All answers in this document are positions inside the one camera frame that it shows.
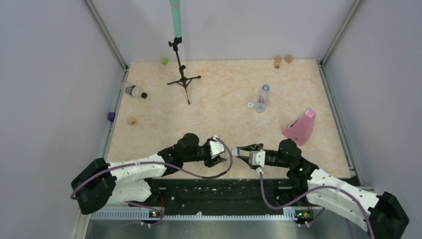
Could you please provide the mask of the blue Pocari Sweat cap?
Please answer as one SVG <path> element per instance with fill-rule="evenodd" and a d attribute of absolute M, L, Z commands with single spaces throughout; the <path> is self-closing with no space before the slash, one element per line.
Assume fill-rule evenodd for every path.
<path fill-rule="evenodd" d="M 240 150 L 238 148 L 233 148 L 231 150 L 231 154 L 233 157 L 239 157 L 240 156 Z"/>

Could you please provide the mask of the clear plastic bottle white cap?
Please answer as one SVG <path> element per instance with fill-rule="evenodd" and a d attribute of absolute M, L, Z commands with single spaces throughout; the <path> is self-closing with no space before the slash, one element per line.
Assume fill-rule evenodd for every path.
<path fill-rule="evenodd" d="M 255 103 L 255 110 L 258 113 L 263 113 L 266 111 L 270 96 L 271 88 L 269 84 L 264 84 L 261 88 L 259 88 Z"/>

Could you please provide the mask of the clear plastic bottle blue label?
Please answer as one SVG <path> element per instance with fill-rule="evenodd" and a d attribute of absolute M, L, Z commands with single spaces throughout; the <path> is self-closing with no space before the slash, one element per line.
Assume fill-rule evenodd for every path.
<path fill-rule="evenodd" d="M 230 159 L 232 158 L 232 150 L 231 150 L 231 149 L 226 150 L 226 151 L 225 151 L 225 152 L 223 152 L 220 156 L 221 156 L 221 158 L 224 158 L 224 159 L 230 160 Z"/>

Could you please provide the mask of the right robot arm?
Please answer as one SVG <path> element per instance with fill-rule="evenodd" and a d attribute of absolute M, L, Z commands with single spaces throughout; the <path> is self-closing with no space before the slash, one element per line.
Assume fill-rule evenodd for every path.
<path fill-rule="evenodd" d="M 264 189 L 261 196 L 272 210 L 281 210 L 294 203 L 307 202 L 330 210 L 365 231 L 372 239 L 399 239 L 410 219 L 393 194 L 376 194 L 340 180 L 302 157 L 302 151 L 291 139 L 284 139 L 277 150 L 266 150 L 263 144 L 240 146 L 231 151 L 256 170 L 263 186 L 265 166 L 287 168 L 292 183 L 292 200 L 280 206 L 271 205 Z"/>

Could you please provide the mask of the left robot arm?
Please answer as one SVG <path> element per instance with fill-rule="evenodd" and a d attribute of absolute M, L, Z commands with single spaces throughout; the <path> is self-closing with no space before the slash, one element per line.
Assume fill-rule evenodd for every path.
<path fill-rule="evenodd" d="M 97 158 L 73 179 L 70 198 L 77 201 L 83 215 L 120 203 L 144 202 L 153 206 L 160 198 L 160 190 L 153 183 L 155 178 L 184 172 L 211 180 L 228 173 L 233 165 L 233 154 L 220 137 L 212 136 L 203 145 L 199 142 L 196 134 L 187 133 L 173 146 L 145 158 L 125 162 L 106 162 L 104 158 Z M 185 163 L 203 162 L 205 167 L 213 167 L 227 160 L 228 168 L 214 176 L 183 169 Z"/>

